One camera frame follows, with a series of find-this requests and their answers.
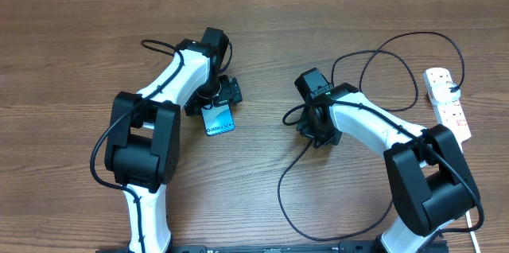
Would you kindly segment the blue Samsung Galaxy smartphone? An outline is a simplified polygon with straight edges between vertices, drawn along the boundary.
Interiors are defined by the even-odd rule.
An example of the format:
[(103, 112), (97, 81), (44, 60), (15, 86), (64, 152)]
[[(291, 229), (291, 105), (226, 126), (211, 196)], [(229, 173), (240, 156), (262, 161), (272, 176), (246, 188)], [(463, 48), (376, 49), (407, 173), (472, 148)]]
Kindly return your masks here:
[(235, 129), (235, 122), (229, 105), (202, 109), (207, 136), (223, 134)]

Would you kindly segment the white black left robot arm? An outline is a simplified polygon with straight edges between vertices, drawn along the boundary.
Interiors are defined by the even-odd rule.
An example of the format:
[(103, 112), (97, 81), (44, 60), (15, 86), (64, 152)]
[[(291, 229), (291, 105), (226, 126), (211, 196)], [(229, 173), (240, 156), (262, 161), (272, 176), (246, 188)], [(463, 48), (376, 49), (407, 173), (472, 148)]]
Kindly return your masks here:
[(124, 193), (131, 237), (125, 252), (169, 252), (166, 188), (180, 155), (181, 116), (199, 115), (207, 135), (235, 129), (231, 107), (242, 101), (236, 78), (225, 75), (232, 46), (221, 29), (208, 27), (200, 41), (177, 45), (145, 39), (142, 46), (173, 59), (152, 83), (135, 93), (121, 91), (111, 121), (99, 138), (111, 188)]

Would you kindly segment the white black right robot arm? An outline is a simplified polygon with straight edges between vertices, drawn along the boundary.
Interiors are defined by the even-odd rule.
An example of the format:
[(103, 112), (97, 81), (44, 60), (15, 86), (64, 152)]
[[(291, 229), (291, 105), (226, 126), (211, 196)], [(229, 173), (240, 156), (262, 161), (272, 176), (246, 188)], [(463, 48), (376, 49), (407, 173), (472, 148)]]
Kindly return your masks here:
[(341, 252), (447, 252), (449, 225), (480, 193), (453, 132), (442, 124), (425, 128), (377, 107), (356, 87), (333, 86), (317, 69), (294, 82), (304, 103), (297, 131), (315, 148), (338, 144), (349, 134), (380, 155), (386, 166), (394, 223), (374, 240), (343, 237)]

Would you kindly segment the white charger plug adapter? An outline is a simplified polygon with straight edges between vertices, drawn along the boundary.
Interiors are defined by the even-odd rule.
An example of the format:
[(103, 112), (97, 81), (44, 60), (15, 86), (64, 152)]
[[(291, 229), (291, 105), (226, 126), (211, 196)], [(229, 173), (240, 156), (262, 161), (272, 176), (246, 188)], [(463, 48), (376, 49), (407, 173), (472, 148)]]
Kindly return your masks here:
[(429, 98), (433, 105), (452, 103), (460, 98), (461, 91), (451, 83), (434, 84), (430, 88)]

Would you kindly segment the white power strip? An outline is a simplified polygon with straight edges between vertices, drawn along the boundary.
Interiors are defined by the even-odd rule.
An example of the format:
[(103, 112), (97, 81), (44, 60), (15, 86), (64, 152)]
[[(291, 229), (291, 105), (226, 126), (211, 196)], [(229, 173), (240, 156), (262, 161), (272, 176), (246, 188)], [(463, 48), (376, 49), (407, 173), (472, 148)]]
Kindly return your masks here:
[[(446, 68), (429, 68), (423, 73), (427, 94), (429, 97), (430, 88), (434, 84), (454, 84), (452, 76)], [(460, 99), (441, 105), (433, 105), (433, 111), (437, 121), (448, 127), (454, 134), (460, 148), (462, 143), (472, 137), (467, 120), (465, 118)]]

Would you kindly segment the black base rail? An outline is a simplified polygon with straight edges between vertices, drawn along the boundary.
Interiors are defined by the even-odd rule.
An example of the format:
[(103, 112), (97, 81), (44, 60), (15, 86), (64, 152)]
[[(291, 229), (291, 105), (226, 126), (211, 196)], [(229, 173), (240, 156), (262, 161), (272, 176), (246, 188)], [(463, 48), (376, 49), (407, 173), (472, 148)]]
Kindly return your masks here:
[(313, 244), (271, 247), (205, 247), (188, 245), (173, 247), (172, 253), (369, 253), (375, 252), (373, 241), (343, 241), (338, 244)]

